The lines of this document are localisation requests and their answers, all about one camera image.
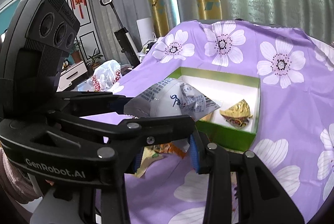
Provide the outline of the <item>white plastic bag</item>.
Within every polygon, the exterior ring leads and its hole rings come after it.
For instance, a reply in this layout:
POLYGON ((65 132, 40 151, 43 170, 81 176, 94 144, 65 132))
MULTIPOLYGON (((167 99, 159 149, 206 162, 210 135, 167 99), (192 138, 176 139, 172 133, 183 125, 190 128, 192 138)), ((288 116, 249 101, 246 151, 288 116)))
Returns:
POLYGON ((122 77, 121 64, 109 60, 98 66, 93 75, 77 87, 78 91, 107 91, 122 77))

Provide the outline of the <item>gold brown snack packet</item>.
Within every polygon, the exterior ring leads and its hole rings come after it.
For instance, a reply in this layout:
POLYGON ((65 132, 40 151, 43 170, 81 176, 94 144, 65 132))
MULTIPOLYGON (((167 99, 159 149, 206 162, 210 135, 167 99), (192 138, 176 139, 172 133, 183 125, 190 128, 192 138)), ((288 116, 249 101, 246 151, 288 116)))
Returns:
POLYGON ((253 118, 249 104, 244 99, 228 109, 220 109, 219 113, 227 123, 236 128, 246 127, 253 118))

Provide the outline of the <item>white tv cabinet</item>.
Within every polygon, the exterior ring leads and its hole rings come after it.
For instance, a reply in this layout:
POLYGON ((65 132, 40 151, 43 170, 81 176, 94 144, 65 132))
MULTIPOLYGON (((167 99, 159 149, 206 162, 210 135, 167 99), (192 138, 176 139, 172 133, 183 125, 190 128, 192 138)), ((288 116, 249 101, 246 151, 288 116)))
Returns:
POLYGON ((72 64, 68 69, 62 71, 57 91, 60 92, 70 88, 78 78, 86 73, 87 68, 83 61, 72 64))

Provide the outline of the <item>yellow cracker packet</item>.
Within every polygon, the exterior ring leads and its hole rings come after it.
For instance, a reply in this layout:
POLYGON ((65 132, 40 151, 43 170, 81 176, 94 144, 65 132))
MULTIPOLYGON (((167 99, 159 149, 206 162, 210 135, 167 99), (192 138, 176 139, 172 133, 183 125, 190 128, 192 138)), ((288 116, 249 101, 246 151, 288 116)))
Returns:
POLYGON ((155 152, 153 149, 148 147, 144 148, 143 157, 140 163, 140 167, 137 169, 137 172, 134 174, 135 177, 141 178, 148 167, 155 161, 162 160, 164 158, 160 153, 155 152))

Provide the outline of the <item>green cardboard box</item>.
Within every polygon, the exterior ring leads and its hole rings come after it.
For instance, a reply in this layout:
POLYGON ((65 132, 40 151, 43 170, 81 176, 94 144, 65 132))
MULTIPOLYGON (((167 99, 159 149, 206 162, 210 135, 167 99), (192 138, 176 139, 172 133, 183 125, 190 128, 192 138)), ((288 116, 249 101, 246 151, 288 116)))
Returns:
POLYGON ((169 76, 193 86, 219 106, 196 122, 210 141, 240 152, 251 147, 259 124, 259 78, 186 67, 169 76))

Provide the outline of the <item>black upright vacuum cleaner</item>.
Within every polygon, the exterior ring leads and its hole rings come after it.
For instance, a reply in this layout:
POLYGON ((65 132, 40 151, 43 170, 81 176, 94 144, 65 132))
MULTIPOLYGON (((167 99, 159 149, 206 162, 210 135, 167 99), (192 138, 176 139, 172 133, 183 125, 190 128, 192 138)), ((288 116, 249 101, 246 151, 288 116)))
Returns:
POLYGON ((121 27, 119 30, 114 32, 114 35, 121 47, 122 53, 125 54, 125 56, 127 57, 129 63, 133 66, 133 68, 136 68, 140 64, 139 55, 138 55, 139 51, 130 35, 130 32, 128 31, 128 29, 126 29, 126 27, 124 27, 115 9, 113 0, 100 0, 100 4, 101 6, 109 5, 112 8, 116 16, 117 22, 121 27))

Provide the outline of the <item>purple floral tablecloth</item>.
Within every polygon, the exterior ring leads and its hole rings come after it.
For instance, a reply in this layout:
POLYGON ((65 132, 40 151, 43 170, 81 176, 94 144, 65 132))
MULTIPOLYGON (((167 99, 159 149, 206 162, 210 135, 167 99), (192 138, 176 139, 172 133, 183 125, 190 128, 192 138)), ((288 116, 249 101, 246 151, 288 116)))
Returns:
POLYGON ((135 97, 181 67, 260 83, 255 95, 249 82, 214 86, 205 76, 197 89, 224 109, 260 101, 251 150, 310 221, 333 189, 333 47, 298 28, 186 21, 159 38, 138 67, 101 89, 135 97))

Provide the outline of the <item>white snack packet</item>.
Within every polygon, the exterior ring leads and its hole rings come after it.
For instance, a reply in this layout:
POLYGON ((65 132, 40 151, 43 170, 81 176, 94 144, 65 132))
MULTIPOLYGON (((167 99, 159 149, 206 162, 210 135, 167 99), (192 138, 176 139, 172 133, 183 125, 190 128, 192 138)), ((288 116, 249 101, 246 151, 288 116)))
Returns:
POLYGON ((126 103, 124 113, 138 118, 187 115, 198 121, 218 108, 216 102, 190 84, 165 78, 126 103))

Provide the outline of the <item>red beige snack packet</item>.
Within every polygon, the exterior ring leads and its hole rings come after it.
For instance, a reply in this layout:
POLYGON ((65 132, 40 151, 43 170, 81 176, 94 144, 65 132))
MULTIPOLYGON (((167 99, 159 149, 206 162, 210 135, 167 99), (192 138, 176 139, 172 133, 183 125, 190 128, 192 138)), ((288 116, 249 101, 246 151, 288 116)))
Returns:
POLYGON ((232 223, 238 223, 239 212, 238 212, 238 195, 237 195, 237 176, 236 172, 230 173, 231 187, 232 187, 232 223))

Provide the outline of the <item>potted plant terracotta pot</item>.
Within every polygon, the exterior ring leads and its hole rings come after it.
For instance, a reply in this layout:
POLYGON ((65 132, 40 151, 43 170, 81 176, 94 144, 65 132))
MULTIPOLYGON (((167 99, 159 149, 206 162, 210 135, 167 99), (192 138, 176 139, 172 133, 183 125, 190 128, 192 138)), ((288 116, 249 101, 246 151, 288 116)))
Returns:
POLYGON ((82 61, 80 54, 80 43, 77 40, 74 40, 70 55, 72 56, 75 64, 82 61))

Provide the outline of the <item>orange brown crumpled packet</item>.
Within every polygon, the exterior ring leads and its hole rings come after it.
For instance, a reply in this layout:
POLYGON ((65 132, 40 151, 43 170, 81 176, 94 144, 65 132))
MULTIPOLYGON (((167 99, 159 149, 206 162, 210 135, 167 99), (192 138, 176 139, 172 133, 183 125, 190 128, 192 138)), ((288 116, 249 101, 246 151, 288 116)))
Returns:
POLYGON ((148 146, 147 148, 153 150, 156 153, 174 154, 182 159, 186 156, 186 152, 182 151, 182 149, 178 148, 173 143, 148 146))

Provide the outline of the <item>small green potted plant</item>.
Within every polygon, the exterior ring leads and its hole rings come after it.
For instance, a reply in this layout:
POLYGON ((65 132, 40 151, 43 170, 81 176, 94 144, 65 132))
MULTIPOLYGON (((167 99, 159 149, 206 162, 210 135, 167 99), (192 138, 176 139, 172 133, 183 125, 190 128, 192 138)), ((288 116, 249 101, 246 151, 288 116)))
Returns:
POLYGON ((88 68, 92 69, 93 71, 100 65, 100 60, 104 56, 101 53, 97 53, 97 49, 93 51, 93 55, 88 56, 88 60, 86 65, 88 68))

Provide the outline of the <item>white air purifier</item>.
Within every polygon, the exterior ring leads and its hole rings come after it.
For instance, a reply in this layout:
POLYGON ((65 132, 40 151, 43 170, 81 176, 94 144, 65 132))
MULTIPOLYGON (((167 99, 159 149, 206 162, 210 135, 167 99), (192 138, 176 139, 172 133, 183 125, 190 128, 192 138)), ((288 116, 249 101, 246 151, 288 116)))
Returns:
POLYGON ((156 33, 151 17, 137 20, 137 28, 140 37, 140 49, 142 49, 148 41, 156 39, 156 33))

